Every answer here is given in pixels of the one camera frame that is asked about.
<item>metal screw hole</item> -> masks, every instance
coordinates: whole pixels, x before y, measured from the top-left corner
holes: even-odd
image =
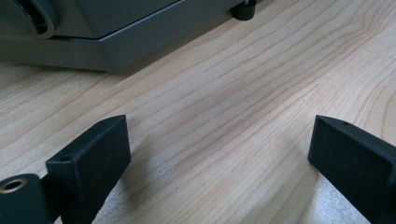
[[[11,193],[18,189],[23,188],[27,184],[26,179],[14,179],[7,182],[5,185],[0,187],[0,193]]]

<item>black rubber foot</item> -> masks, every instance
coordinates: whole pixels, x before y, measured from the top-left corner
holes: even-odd
[[[250,21],[254,17],[254,10],[256,8],[256,0],[249,0],[231,8],[231,14],[239,21]]]

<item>black plastic part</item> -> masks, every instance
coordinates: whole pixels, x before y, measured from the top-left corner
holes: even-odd
[[[250,21],[254,17],[256,0],[248,0],[231,9],[233,17],[239,21]]]
[[[396,147],[317,116],[308,160],[372,223],[396,223]]]
[[[56,25],[58,15],[49,0],[0,0],[0,37],[48,38]]]
[[[37,175],[15,175],[0,182],[0,223],[50,223]]]
[[[93,125],[47,162],[65,195],[64,223],[91,223],[131,161],[125,116]]]
[[[0,182],[0,224],[92,223],[131,161],[125,116],[104,119],[46,162]]]

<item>wooden table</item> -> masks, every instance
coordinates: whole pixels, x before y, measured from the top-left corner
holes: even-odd
[[[0,63],[0,179],[126,114],[132,164],[95,223],[367,222],[306,156],[316,114],[396,145],[396,1],[256,10],[114,74]]]

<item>gray metal panel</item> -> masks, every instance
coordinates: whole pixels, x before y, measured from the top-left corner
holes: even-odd
[[[177,0],[51,0],[59,17],[55,35],[98,38]]]
[[[101,39],[0,39],[0,60],[116,71],[240,0],[182,0]]]

